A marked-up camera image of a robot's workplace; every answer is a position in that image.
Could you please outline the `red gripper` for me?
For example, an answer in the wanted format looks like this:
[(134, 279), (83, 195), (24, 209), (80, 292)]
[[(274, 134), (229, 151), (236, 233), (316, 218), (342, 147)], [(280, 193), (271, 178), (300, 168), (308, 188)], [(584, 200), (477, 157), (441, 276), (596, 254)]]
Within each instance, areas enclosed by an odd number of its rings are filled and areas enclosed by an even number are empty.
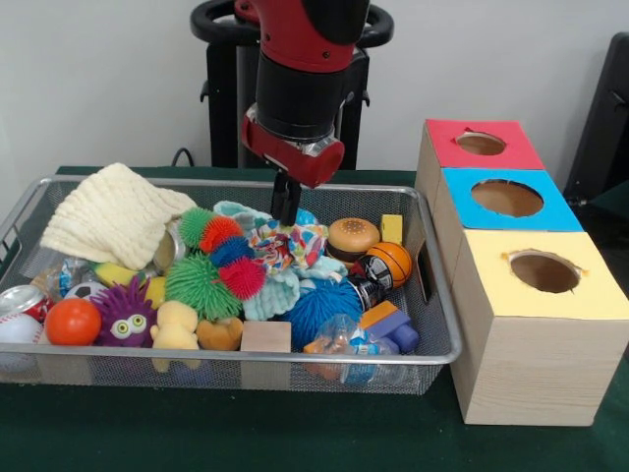
[(301, 184), (313, 189), (328, 182), (345, 153), (343, 143), (333, 136), (311, 144), (290, 142), (271, 135), (249, 116), (244, 117), (241, 136), (248, 150), (283, 171), (274, 178), (271, 214), (274, 219), (282, 218), (286, 226), (295, 224)]

